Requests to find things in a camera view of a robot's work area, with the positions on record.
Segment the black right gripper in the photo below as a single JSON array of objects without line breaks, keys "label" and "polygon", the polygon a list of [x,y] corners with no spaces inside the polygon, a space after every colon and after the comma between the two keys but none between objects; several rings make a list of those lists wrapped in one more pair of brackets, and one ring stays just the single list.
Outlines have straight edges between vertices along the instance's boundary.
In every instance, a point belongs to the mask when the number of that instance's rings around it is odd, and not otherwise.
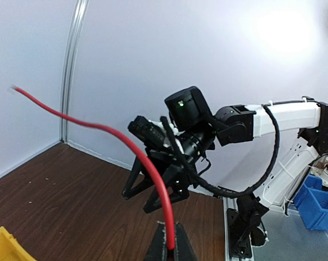
[{"label": "black right gripper", "polygon": [[[176,142],[186,164],[176,157],[167,138],[155,140],[152,135],[144,142],[147,156],[157,168],[165,185],[165,188],[156,187],[150,194],[143,207],[145,213],[164,208],[167,204],[186,200],[189,197],[188,187],[192,185],[196,188],[199,185],[192,174],[200,176],[212,165],[208,162],[207,167],[202,171],[198,172],[196,169],[198,160],[207,159],[206,151],[215,149],[212,132],[186,131],[176,136]],[[152,178],[140,159],[136,157],[122,191],[123,198],[129,200],[152,186],[154,186]]]}]

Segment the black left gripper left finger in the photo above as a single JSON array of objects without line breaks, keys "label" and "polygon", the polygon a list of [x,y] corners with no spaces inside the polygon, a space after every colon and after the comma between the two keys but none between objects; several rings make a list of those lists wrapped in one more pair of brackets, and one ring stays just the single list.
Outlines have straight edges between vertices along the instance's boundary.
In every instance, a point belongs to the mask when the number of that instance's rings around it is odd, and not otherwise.
[{"label": "black left gripper left finger", "polygon": [[166,227],[164,222],[158,221],[158,227],[146,252],[144,261],[167,261],[167,259]]}]

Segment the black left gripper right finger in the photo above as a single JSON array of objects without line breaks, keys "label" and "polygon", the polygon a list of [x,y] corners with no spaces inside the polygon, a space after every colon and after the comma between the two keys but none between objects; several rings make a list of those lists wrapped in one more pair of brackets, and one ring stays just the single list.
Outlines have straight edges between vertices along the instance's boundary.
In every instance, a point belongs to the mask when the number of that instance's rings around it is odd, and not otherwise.
[{"label": "black left gripper right finger", "polygon": [[197,261],[197,256],[189,241],[184,226],[178,222],[175,224],[175,249],[173,259],[176,261]]}]

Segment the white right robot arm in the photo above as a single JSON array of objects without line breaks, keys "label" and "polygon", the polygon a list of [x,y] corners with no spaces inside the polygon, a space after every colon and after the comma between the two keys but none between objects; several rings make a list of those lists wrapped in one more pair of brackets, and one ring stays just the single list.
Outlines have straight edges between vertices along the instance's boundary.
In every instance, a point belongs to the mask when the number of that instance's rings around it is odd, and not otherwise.
[{"label": "white right robot arm", "polygon": [[[190,186],[238,201],[246,216],[266,213],[277,198],[310,162],[328,153],[328,104],[303,97],[297,101],[262,105],[231,105],[212,113],[201,90],[195,86],[165,99],[170,130],[161,122],[137,116],[128,130],[145,145],[148,159],[157,168],[172,203],[189,197]],[[206,152],[221,146],[252,141],[273,133],[273,155],[255,184],[236,192],[209,184],[196,163]]]}]

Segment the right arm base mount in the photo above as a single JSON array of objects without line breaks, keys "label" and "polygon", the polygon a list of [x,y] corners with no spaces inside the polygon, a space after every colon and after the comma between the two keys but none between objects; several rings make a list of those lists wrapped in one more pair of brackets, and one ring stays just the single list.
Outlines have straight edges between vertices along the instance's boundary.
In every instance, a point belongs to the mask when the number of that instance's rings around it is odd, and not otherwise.
[{"label": "right arm base mount", "polygon": [[237,198],[238,209],[227,208],[228,252],[231,258],[252,258],[252,247],[262,247],[268,241],[262,216],[269,208],[260,198],[249,194]]}]

